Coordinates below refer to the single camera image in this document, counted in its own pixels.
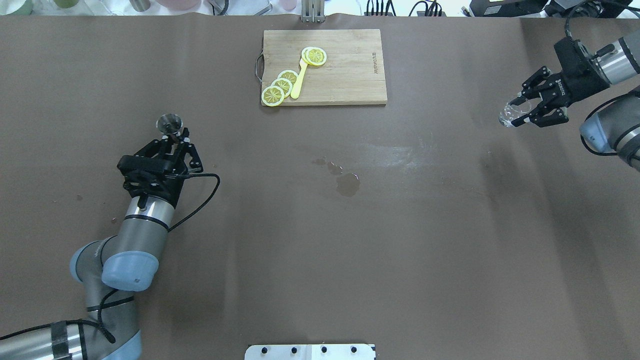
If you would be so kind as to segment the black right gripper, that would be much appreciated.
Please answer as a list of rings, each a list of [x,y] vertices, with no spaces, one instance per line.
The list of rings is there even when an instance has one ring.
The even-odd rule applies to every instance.
[[[536,126],[562,125],[569,121],[566,108],[610,88],[594,54],[578,39],[563,38],[554,45],[561,71],[551,73],[542,66],[522,84],[522,90],[508,102],[511,107],[531,104],[530,100],[540,98],[548,101],[554,109],[535,107],[519,117],[519,125]]]

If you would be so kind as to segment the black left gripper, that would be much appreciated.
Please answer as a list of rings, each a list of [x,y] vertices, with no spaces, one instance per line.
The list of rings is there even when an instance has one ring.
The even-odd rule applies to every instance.
[[[188,128],[173,136],[154,139],[133,155],[123,155],[117,169],[124,178],[123,188],[131,198],[159,198],[176,207],[185,179],[203,172],[197,149]]]

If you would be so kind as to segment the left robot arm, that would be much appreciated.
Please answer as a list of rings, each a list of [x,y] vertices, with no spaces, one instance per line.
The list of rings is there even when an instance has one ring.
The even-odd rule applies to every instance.
[[[71,258],[86,294],[87,316],[33,326],[1,338],[3,360],[137,360],[142,355],[135,293],[159,269],[183,184],[203,171],[189,130],[166,130],[118,170],[131,201],[118,234],[91,242]]]

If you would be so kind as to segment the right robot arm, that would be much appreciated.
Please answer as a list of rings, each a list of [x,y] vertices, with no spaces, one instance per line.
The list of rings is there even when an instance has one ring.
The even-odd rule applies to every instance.
[[[563,38],[554,45],[561,71],[542,66],[522,83],[522,89],[499,114],[505,127],[526,124],[539,128],[567,123],[567,109],[640,73],[640,35],[623,36],[594,54],[578,40]],[[640,168],[639,89],[598,105],[581,124],[580,139],[590,153],[618,157]]]

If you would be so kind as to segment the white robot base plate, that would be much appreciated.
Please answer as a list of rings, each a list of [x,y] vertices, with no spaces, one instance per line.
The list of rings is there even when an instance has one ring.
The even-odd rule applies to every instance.
[[[376,360],[374,344],[254,344],[247,347],[245,360]]]

